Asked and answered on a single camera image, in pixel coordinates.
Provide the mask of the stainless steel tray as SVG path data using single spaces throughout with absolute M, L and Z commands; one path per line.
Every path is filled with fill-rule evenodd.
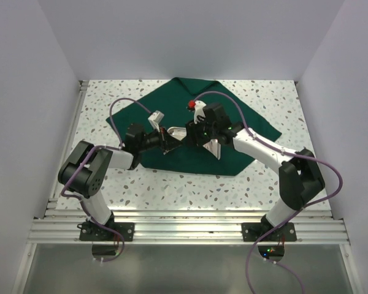
M 178 139 L 179 141 L 183 141 L 186 137 L 186 129 L 184 127 L 170 127 L 167 130 L 168 134 Z M 208 143 L 203 145 L 207 151 L 212 153 L 218 160 L 221 157 L 221 145 L 219 144 L 217 139 L 210 140 Z

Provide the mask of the green surgical cloth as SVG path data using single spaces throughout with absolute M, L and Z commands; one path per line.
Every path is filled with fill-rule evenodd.
M 193 114 L 187 110 L 188 102 L 203 92 L 208 92 L 201 100 L 207 104 L 219 102 L 232 123 L 246 121 L 256 133 L 271 141 L 276 141 L 281 132 L 265 118 L 242 102 L 218 81 L 175 77 L 140 99 L 140 105 L 132 103 L 107 117 L 109 125 L 115 125 L 121 136 L 132 123 L 152 130 L 147 111 L 161 111 L 164 127 L 183 127 Z M 253 158 L 239 153 L 228 146 L 222 146 L 221 157 L 217 159 L 203 147 L 181 146 L 163 154 L 160 149 L 152 149 L 142 154 L 144 168 L 169 172 L 201 175 L 235 176 L 253 162 Z

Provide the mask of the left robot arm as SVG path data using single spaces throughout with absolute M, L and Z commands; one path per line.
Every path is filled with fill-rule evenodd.
M 61 195 L 76 198 L 87 220 L 95 224 L 94 234 L 101 240 L 109 240 L 114 236 L 115 225 L 110 222 L 112 212 L 101 192 L 108 169 L 134 170 L 144 152 L 160 149 L 166 154 L 182 145 L 183 142 L 165 128 L 157 127 L 146 133 L 140 124 L 128 127 L 121 147 L 94 145 L 82 140 L 59 170 L 58 181 L 63 185 Z

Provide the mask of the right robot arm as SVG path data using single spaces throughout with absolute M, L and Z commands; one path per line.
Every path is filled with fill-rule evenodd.
M 186 123 L 185 141 L 188 145 L 202 146 L 215 140 L 260 161 L 278 175 L 280 199 L 261 219 L 259 231 L 265 239 L 277 239 L 283 233 L 281 223 L 324 189 L 320 168 L 308 149 L 284 149 L 246 129 L 243 122 L 231 122 L 220 103 L 207 105 L 192 100 L 188 109 L 194 113 L 193 120 Z

